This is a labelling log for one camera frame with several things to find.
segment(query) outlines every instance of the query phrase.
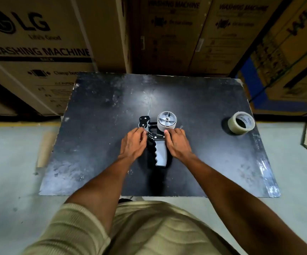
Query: right hand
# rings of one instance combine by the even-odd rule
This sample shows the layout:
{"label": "right hand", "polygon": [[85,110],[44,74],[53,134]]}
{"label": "right hand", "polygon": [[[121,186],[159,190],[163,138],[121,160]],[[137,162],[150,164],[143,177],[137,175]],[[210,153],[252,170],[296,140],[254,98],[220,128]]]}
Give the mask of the right hand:
{"label": "right hand", "polygon": [[164,131],[166,147],[171,155],[179,160],[193,155],[189,141],[183,129],[169,129]]}

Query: left hand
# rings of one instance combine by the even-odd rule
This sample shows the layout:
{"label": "left hand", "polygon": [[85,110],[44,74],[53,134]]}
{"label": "left hand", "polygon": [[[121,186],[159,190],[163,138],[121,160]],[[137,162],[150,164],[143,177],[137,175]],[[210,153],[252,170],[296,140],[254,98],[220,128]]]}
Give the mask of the left hand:
{"label": "left hand", "polygon": [[129,158],[133,163],[143,153],[146,140],[146,130],[134,128],[122,139],[121,152],[118,158]]}

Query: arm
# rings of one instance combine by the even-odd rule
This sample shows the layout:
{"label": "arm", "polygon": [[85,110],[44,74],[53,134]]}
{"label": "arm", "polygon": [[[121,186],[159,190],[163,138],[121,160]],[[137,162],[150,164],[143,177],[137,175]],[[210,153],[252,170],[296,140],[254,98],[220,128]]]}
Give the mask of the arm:
{"label": "arm", "polygon": [[192,153],[184,130],[169,132],[164,134],[171,155],[190,170],[224,225],[248,254],[307,254],[307,244],[268,206]]}
{"label": "arm", "polygon": [[147,135],[144,128],[134,128],[123,139],[117,160],[73,193],[65,203],[75,203],[87,208],[104,226],[111,230],[123,182],[131,164],[146,147]]}

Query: lg logo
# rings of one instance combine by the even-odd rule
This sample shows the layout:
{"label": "lg logo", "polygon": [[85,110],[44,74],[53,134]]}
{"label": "lg logo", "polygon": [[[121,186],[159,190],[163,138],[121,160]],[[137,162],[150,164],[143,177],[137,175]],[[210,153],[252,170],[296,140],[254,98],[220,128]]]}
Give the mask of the lg logo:
{"label": "lg logo", "polygon": [[[20,19],[20,17],[15,12],[11,12],[11,14],[24,30],[35,31],[36,29],[38,29],[41,31],[50,31],[49,25],[45,21],[43,20],[38,20],[38,22],[35,21],[36,18],[40,19],[43,18],[43,16],[39,13],[36,12],[28,13],[29,22],[33,25],[33,27],[26,26],[25,23]],[[0,11],[0,32],[6,34],[14,34],[15,31],[16,28],[13,21]]]}

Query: scratched black surface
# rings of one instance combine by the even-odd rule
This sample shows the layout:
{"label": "scratched black surface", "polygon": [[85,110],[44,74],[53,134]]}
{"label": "scratched black surface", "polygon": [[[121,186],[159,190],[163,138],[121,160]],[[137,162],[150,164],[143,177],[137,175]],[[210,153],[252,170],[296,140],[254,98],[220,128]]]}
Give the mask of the scratched black surface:
{"label": "scratched black surface", "polygon": [[[40,195],[70,195],[111,164],[121,139],[139,117],[177,116],[193,152],[257,197],[278,197],[279,188],[257,128],[236,136],[226,120],[251,114],[244,90],[230,78],[81,73],[60,127]],[[177,159],[155,168],[146,149],[128,172],[124,196],[201,196],[205,193]]]}

